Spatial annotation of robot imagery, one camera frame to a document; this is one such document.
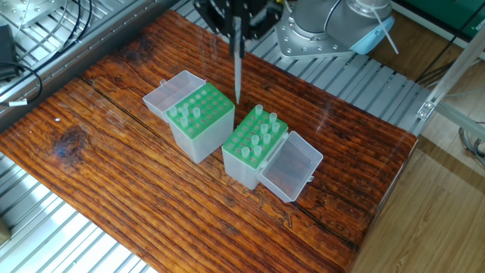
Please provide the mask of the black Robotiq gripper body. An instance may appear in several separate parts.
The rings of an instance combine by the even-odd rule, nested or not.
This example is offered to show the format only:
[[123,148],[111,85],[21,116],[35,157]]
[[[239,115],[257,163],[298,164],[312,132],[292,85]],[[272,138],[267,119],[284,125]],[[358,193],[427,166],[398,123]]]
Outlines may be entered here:
[[274,25],[270,0],[212,0],[212,24],[218,30],[233,28],[235,17],[249,30],[269,30]]

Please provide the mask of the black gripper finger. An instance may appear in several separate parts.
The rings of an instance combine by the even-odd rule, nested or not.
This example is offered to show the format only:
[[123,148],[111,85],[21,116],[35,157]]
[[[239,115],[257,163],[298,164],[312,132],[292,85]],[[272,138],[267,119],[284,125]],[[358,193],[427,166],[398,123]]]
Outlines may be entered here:
[[283,1],[242,0],[242,40],[260,39],[280,21],[283,11]]
[[215,33],[229,39],[230,54],[238,55],[238,43],[234,28],[234,1],[194,0],[194,9]]

